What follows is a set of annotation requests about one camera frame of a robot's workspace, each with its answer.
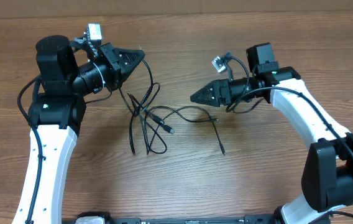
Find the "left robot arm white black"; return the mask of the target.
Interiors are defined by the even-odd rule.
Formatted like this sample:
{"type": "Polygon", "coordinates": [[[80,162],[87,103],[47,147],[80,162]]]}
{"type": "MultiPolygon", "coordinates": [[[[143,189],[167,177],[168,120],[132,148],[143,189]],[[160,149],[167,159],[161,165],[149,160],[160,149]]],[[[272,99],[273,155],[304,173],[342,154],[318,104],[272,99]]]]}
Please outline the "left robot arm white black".
{"type": "Polygon", "coordinates": [[[40,73],[32,104],[21,113],[30,126],[30,154],[13,223],[61,223],[68,165],[80,134],[86,95],[117,90],[143,61],[142,50],[120,49],[101,38],[37,42],[40,73]]]}

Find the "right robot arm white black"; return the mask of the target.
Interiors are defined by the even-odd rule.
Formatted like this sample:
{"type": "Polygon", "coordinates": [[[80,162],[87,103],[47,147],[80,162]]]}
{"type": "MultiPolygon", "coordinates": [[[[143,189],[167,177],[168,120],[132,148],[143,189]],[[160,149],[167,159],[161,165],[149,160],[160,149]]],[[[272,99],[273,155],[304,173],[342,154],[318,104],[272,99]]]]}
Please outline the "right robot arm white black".
{"type": "Polygon", "coordinates": [[[353,205],[353,133],[333,119],[311,96],[298,72],[280,67],[270,43],[246,51],[245,77],[232,76],[226,53],[213,60],[217,72],[228,77],[213,80],[191,95],[194,103],[224,106],[235,112],[239,103],[254,98],[279,110],[308,148],[301,178],[301,194],[272,214],[246,215],[244,223],[329,223],[353,205]]]}

